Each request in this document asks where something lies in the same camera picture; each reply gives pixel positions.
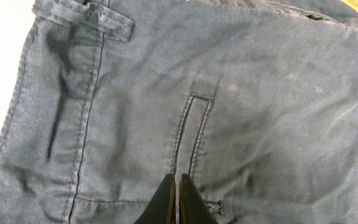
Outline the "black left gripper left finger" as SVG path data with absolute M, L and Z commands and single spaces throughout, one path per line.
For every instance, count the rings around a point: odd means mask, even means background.
M 175 202 L 175 177 L 167 174 L 134 224 L 173 224 L 176 219 Z

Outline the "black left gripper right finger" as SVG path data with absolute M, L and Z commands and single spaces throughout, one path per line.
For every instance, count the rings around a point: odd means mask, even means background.
M 180 224 L 218 224 L 188 174 L 181 175 L 179 188 Z

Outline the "dark blue shorts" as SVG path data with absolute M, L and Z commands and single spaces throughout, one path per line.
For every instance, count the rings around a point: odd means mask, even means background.
M 218 223 L 358 223 L 358 13 L 341 1 L 36 1 L 0 223 L 134 223 L 190 176 Z

